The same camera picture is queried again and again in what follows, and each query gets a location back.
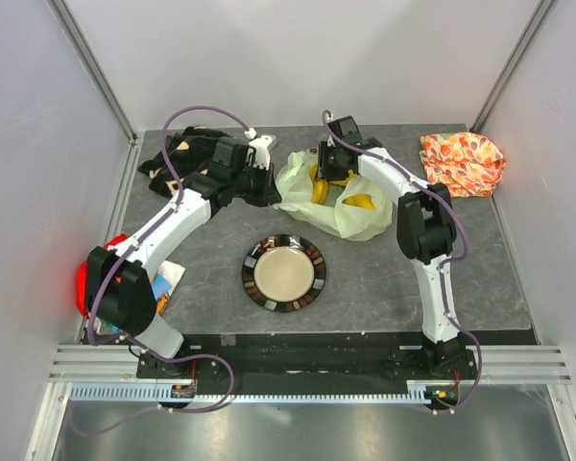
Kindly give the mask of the black rimmed ceramic plate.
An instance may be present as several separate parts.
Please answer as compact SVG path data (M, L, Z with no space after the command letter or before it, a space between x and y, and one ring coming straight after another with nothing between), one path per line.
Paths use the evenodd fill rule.
M327 265L309 240L281 233L255 243L241 267L248 297L274 313L290 313L315 302L324 290Z

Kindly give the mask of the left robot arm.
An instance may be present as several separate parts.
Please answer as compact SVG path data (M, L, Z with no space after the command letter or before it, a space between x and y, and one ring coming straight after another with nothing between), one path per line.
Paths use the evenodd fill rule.
M281 197L270 151L276 139L259 135L245 142L218 140L210 161L178 184L173 198L141 229L110 249L87 257L84 290L89 319L100 318L158 355L158 367L181 377L191 367L184 337L157 312L152 278L161 264L194 230L238 198L264 207Z

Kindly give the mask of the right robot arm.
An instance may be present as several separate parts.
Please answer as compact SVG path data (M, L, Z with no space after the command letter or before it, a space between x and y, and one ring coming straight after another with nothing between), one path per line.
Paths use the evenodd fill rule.
M351 116L322 114L327 140L319 145L317 178L341 182L361 177L396 206L396 240L412 261L420 290L422 333L433 344L459 335L450 281L457 231L447 187L426 182L398 163L380 142L364 138Z

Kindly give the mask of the wrinkled yellow fake fruit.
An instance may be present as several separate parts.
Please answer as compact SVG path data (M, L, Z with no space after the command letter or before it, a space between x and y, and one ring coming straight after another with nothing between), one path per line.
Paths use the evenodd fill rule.
M369 194L355 194L347 196L343 200L343 204L347 206L357 206L368 210L376 210L372 197Z

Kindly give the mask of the yellow fake banana bunch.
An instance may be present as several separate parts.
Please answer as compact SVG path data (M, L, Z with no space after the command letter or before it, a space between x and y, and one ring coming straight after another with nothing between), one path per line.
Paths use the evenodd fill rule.
M356 174L352 170L349 170L348 176L345 179L339 181L328 181L318 177L317 165L312 166L309 170L309 178L312 182L311 202L313 204L322 205L327 199L331 185L346 187L349 181L355 177Z

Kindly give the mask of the pale green plastic bag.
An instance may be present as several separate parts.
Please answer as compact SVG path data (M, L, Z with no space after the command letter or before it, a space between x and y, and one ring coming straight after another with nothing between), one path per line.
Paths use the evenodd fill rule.
M367 241L385 231L392 223L393 202L373 182L360 176L346 187L331 185L322 205L311 202L312 182L309 170L318 166L314 150L294 152L276 177L282 201L274 206L292 218L310 224L333 236L349 241ZM369 194L376 210L347 206L343 200L355 194Z

